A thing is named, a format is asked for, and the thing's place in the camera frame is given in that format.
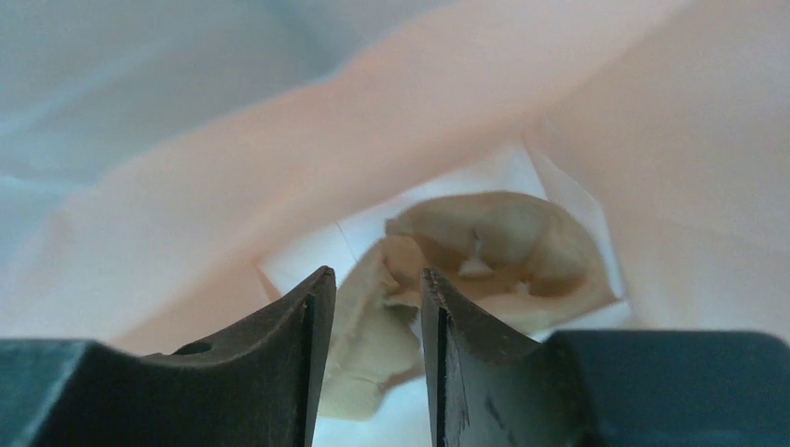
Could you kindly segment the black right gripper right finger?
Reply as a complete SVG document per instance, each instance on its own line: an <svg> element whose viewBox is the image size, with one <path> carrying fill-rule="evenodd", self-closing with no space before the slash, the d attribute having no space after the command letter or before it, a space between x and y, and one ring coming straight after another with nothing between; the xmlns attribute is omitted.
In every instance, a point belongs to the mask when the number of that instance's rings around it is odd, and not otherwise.
<svg viewBox="0 0 790 447"><path fill-rule="evenodd" d="M436 446L785 446L789 348L763 332L573 330L538 342L421 279Z"/></svg>

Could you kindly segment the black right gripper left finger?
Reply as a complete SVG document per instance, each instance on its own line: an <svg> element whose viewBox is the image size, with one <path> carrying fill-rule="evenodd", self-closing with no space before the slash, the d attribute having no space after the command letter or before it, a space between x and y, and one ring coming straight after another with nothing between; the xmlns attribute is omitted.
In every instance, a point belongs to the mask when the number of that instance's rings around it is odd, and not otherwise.
<svg viewBox="0 0 790 447"><path fill-rule="evenodd" d="M333 269L172 354L87 339L1 343L5 446L308 446L333 326Z"/></svg>

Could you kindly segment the orange paper bag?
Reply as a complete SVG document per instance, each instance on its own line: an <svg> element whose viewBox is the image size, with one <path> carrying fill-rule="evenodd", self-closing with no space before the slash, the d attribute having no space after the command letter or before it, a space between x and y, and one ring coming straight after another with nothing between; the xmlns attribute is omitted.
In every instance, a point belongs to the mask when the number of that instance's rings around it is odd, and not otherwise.
<svg viewBox="0 0 790 447"><path fill-rule="evenodd" d="M341 65L80 183L1 265L1 343L169 355L323 266L336 298L418 202L508 191L577 219L616 296L521 334L788 346L787 2L427 1L407 21L402 7L299 5L306 32L271 24L277 61L325 41ZM308 446L436 446L421 307L417 367L367 420L318 404Z"/></svg>

